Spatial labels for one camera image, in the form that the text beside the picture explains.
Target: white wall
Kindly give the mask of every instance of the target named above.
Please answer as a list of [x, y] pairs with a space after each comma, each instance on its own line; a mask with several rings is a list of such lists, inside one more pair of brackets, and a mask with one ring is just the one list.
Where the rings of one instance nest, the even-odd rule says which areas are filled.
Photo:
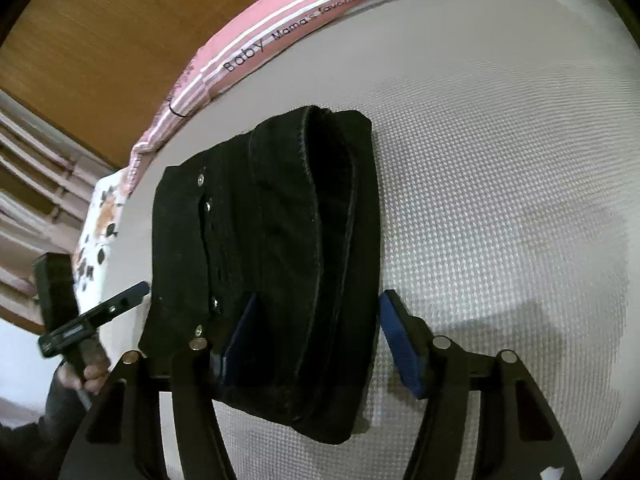
[[43, 359], [38, 336], [0, 319], [0, 422], [42, 413], [60, 358]]

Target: person's hand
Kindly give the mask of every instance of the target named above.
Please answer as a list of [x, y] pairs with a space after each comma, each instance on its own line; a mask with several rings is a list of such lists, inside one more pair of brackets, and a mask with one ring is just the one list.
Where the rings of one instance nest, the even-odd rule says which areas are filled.
[[71, 364], [64, 363], [60, 368], [58, 368], [58, 381], [65, 388], [79, 390], [84, 387], [85, 390], [92, 394], [100, 393], [107, 377], [109, 377], [108, 360], [97, 365], [88, 365], [84, 369], [84, 386]]
[[80, 351], [85, 363], [89, 363], [84, 369], [82, 381], [69, 363], [64, 363], [58, 368], [57, 377], [60, 384], [71, 390], [84, 388], [92, 394], [100, 393], [104, 383], [109, 377], [111, 362], [105, 354], [102, 345], [97, 338], [90, 338], [80, 343]]

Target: textured white fabric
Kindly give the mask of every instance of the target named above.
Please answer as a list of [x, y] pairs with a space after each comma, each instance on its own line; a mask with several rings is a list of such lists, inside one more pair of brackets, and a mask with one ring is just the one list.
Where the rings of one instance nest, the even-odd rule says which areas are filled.
[[[640, 54], [593, 1], [606, 12], [585, 20], [555, 0], [397, 0], [300, 41], [162, 150], [123, 212], [103, 294], [150, 277], [167, 165], [299, 105], [357, 108], [374, 129], [381, 289], [465, 349], [515, 350], [585, 480], [599, 478], [640, 416]], [[102, 332], [112, 358], [137, 343], [143, 312], [129, 314]], [[341, 446], [216, 411], [238, 478], [394, 480], [424, 407], [381, 339], [360, 434]], [[470, 413], [461, 480], [477, 395]]]

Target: metal rivet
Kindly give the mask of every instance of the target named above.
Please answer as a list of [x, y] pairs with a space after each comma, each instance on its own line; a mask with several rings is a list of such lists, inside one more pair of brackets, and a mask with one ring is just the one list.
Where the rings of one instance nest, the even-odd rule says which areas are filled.
[[122, 362], [126, 365], [132, 365], [138, 360], [138, 357], [140, 357], [138, 352], [135, 350], [129, 350], [128, 352], [124, 352], [122, 355]]
[[518, 356], [515, 354], [515, 352], [512, 352], [511, 350], [505, 350], [500, 354], [500, 357], [505, 363], [509, 363], [511, 365], [518, 360]]
[[433, 338], [433, 345], [440, 350], [446, 350], [451, 346], [451, 341], [448, 337], [444, 337], [443, 335], [438, 335]]
[[197, 337], [189, 341], [189, 348], [191, 350], [203, 350], [207, 347], [207, 340], [203, 337]]

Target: pink pillow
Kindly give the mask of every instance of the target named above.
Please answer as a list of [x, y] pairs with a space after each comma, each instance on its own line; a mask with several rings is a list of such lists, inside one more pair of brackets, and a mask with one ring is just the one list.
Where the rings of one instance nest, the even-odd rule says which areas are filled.
[[133, 146], [128, 194], [154, 154], [198, 110], [289, 45], [366, 1], [259, 0], [232, 19], [197, 51]]

